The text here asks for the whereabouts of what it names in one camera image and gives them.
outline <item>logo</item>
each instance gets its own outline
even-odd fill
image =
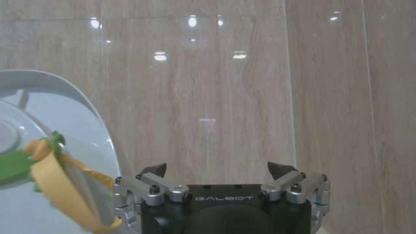
[[[243,202],[243,201],[253,201],[253,196],[225,196],[225,197],[215,197],[215,196],[198,196],[194,198],[198,202]]]

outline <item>yellow ribbon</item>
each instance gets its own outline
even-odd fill
[[[51,204],[78,225],[95,234],[110,231],[121,225],[121,219],[115,218],[110,226],[105,226],[99,223],[99,220],[94,216],[83,198],[73,186],[45,141],[45,139],[31,141],[23,149],[26,153],[31,154],[31,158],[38,160],[30,168],[30,174],[37,186],[42,190]],[[113,179],[109,176],[89,169],[79,161],[67,155],[62,154],[61,163],[63,165],[70,164],[75,166],[106,187],[109,192],[113,192]]]

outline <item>silver metal bracket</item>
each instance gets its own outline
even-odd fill
[[[166,181],[165,178],[161,178],[153,173],[145,173],[141,176],[139,180],[147,184],[157,185],[162,189],[163,193],[167,195],[170,201],[185,202],[189,193],[189,188],[186,185],[171,183]]]
[[[273,202],[279,200],[285,191],[285,199],[291,204],[311,204],[310,233],[321,226],[322,216],[329,212],[330,182],[325,175],[313,173],[307,177],[298,171],[290,171],[271,183],[261,185],[262,197]]]
[[[139,204],[158,206],[166,195],[173,202],[185,202],[189,188],[174,184],[153,173],[145,173],[135,178],[118,177],[113,185],[114,214],[122,219],[126,227],[141,233]]]
[[[321,226],[322,216],[329,212],[330,182],[325,175],[313,173],[285,190],[285,199],[293,204],[311,204],[310,233],[314,234]]]
[[[261,193],[265,195],[269,201],[278,201],[281,192],[286,188],[301,180],[301,174],[298,171],[290,171],[282,177],[275,179],[273,182],[261,185]]]

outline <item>wall seam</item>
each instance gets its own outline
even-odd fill
[[[370,71],[369,71],[369,53],[367,53],[366,18],[365,18],[363,0],[361,0],[361,12],[362,12],[362,26],[363,26],[363,45],[365,45],[366,81],[367,81],[369,106],[370,106],[371,139],[373,139],[373,148],[374,148],[373,150],[374,150],[374,160],[375,160],[374,163],[375,163],[375,171],[377,171],[379,168],[379,160],[378,160],[378,150],[377,150],[377,141],[375,141],[375,124],[374,124],[374,110],[373,110],[373,95],[371,95],[371,86],[370,86],[371,82],[370,82]],[[379,194],[382,230],[383,230],[383,234],[386,234],[385,205],[382,201],[383,201],[382,195]]]
[[[295,154],[295,137],[294,137],[294,107],[293,107],[293,89],[291,89],[291,72],[290,72],[290,60],[289,60],[289,46],[287,46],[287,22],[286,22],[286,0],[281,0],[283,7],[283,19],[285,19],[285,51],[286,51],[286,73],[287,73],[287,87],[289,87],[289,104],[290,104],[290,128],[291,128],[291,153],[293,153],[293,165],[297,167],[297,154]]]

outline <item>beige marble wall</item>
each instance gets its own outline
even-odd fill
[[[286,1],[297,166],[331,180],[329,233],[382,233],[359,1]]]
[[[182,182],[259,183],[266,161],[293,164],[279,0],[0,4],[0,69],[45,70],[79,87],[125,175],[167,162]]]
[[[329,233],[410,234],[414,10],[411,0],[0,0],[0,69],[49,71],[85,92],[125,175],[167,162],[182,182],[258,183],[265,162],[295,154],[333,182]]]
[[[385,233],[416,233],[416,2],[363,1]]]
[[[416,3],[290,0],[285,10],[297,166],[333,185],[323,226],[414,233]]]

